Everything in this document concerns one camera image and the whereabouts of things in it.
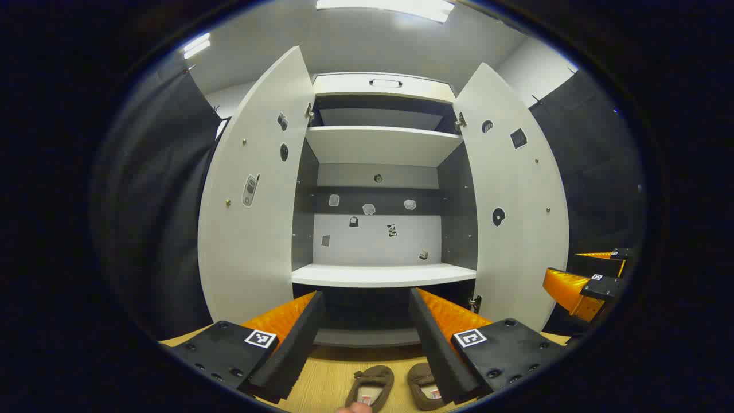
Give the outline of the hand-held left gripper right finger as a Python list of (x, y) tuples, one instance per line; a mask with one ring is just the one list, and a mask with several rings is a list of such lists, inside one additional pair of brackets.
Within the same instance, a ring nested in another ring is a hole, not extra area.
[(423, 289), (408, 311), (445, 402), (501, 393), (540, 375), (569, 351), (514, 318), (490, 322)]

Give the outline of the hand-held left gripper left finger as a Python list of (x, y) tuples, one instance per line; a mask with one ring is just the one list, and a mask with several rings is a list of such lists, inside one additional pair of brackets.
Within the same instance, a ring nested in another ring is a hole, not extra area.
[(203, 292), (159, 301), (159, 338), (190, 334), (170, 352), (201, 376), (245, 395), (278, 403), (289, 397), (325, 313), (320, 292)]

